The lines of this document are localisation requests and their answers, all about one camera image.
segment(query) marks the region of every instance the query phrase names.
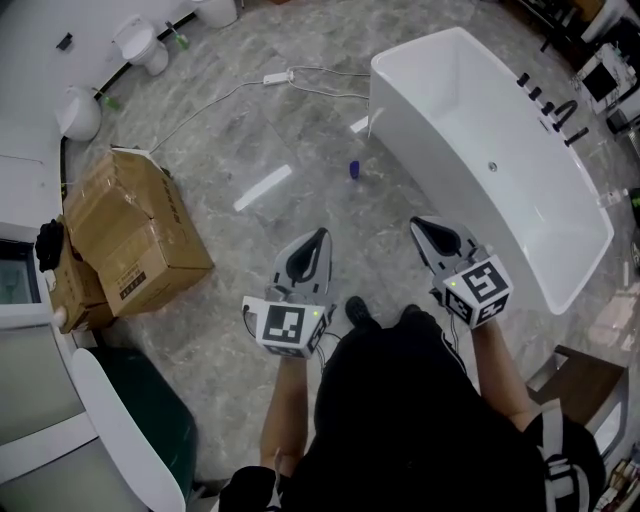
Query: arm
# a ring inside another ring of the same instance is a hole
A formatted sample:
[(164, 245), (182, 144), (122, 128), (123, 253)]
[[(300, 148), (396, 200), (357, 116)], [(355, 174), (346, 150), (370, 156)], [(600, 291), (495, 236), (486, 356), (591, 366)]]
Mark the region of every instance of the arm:
[(471, 331), (478, 366), (480, 394), (522, 432), (534, 418), (522, 377), (504, 343), (495, 320)]
[(260, 465), (275, 469), (280, 449), (280, 473), (291, 476), (307, 445), (307, 361), (283, 357), (262, 428)]

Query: freestanding bathtub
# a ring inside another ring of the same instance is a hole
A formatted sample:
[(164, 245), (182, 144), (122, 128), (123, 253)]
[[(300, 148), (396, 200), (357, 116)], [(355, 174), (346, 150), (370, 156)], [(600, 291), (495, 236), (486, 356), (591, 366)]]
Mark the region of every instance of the freestanding bathtub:
[[(542, 104), (461, 28), (392, 48), (371, 68), (371, 133), (440, 215), (493, 246), (514, 284), (512, 307), (564, 313), (613, 228)], [(571, 134), (582, 128), (568, 123)]]

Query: blue object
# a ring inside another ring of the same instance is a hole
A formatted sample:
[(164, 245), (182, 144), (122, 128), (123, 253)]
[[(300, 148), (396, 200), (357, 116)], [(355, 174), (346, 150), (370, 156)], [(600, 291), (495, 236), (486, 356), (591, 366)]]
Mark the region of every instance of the blue object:
[(349, 174), (351, 175), (352, 179), (358, 179), (358, 177), (360, 176), (360, 162), (354, 160), (349, 164)]

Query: tile floor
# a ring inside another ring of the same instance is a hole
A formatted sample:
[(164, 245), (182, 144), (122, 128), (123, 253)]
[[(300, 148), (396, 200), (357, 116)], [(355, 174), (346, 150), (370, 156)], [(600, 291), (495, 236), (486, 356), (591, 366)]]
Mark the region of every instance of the tile floor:
[[(158, 77), (132, 68), (110, 95), (123, 109), (105, 112), (91, 143), (67, 146), (68, 180), (110, 144), (152, 148), (177, 123), (236, 85), (292, 65), (366, 72), (371, 57), (399, 43), (462, 26), (516, 74), (528, 72), (554, 103), (574, 97), (571, 71), (543, 37), (502, 5), (478, 0), (292, 0), (274, 6), (247, 0), (235, 24), (213, 30), (194, 20), (183, 27), (187, 52), (168, 43), (171, 61)], [(368, 80), (304, 71), (308, 84), (367, 94)], [(113, 344), (135, 345), (157, 365), (193, 412), (200, 430), (197, 474), (228, 477), (257, 461), (258, 440), (277, 359), (249, 338), (240, 314), (243, 295), (263, 293), (277, 252), (295, 236), (325, 226), (334, 241), (333, 287), (339, 304), (360, 294), (388, 324), (409, 302), (446, 314), (428, 295), (429, 273), (408, 231), (414, 214), (433, 212), (398, 162), (350, 125), (366, 101), (334, 99), (281, 85), (246, 86), (198, 115), (154, 154), (170, 169), (217, 267), (163, 310), (119, 320), (106, 332)], [(575, 146), (600, 192), (640, 183), (637, 165), (584, 104), (570, 128), (588, 125)], [(348, 165), (361, 162), (352, 181)], [(282, 165), (293, 174), (240, 213), (233, 202)], [(513, 311), (501, 320), (510, 349), (529, 377), (562, 343), (631, 371), (631, 417), (619, 453), (640, 434), (638, 345), (640, 285), (625, 289), (633, 219), (628, 205), (609, 210), (616, 236), (569, 311), (552, 316)], [(331, 330), (348, 331), (339, 309)], [(471, 369), (468, 334), (461, 355)], [(330, 352), (332, 340), (323, 344)], [(310, 363), (312, 403), (320, 373)]]

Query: shoe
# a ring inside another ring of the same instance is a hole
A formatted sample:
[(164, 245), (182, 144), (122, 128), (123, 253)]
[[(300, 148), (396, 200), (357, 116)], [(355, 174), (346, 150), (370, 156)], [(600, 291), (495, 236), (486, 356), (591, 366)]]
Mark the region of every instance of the shoe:
[(404, 318), (407, 315), (411, 315), (412, 313), (418, 313), (420, 311), (422, 310), (415, 304), (409, 304), (406, 308), (402, 310), (402, 314), (400, 315), (400, 320), (404, 320)]
[(369, 313), (369, 308), (367, 308), (364, 301), (357, 295), (354, 295), (347, 301), (344, 306), (344, 312), (354, 327), (358, 327), (367, 319), (372, 318), (371, 313)]

